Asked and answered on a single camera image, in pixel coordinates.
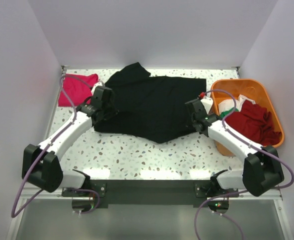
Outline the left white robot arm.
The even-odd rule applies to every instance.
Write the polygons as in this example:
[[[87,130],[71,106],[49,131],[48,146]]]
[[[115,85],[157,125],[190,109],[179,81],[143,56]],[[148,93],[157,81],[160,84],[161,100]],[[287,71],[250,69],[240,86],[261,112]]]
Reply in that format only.
[[[23,182],[49,193],[65,188],[86,196],[91,190],[90,177],[62,169],[60,161],[82,134],[118,113],[114,98],[111,88],[97,86],[90,99],[74,107],[72,116],[53,135],[38,145],[29,144],[23,151]]]

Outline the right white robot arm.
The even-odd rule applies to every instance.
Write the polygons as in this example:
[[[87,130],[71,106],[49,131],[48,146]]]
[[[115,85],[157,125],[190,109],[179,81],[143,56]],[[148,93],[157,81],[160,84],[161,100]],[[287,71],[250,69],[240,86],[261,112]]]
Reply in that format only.
[[[229,189],[246,190],[259,197],[284,181],[279,155],[271,145],[262,146],[229,127],[216,114],[212,102],[196,98],[185,103],[191,124],[206,137],[221,143],[243,163],[242,170],[222,170],[210,178],[210,192],[217,197]]]

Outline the black t shirt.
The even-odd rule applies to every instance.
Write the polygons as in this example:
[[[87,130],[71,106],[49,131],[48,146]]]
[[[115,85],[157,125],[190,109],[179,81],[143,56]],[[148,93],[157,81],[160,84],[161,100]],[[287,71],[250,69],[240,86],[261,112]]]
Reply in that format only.
[[[95,131],[132,135],[162,144],[195,132],[185,103],[207,90],[204,78],[152,76],[138,62],[105,83],[114,92],[118,113]]]

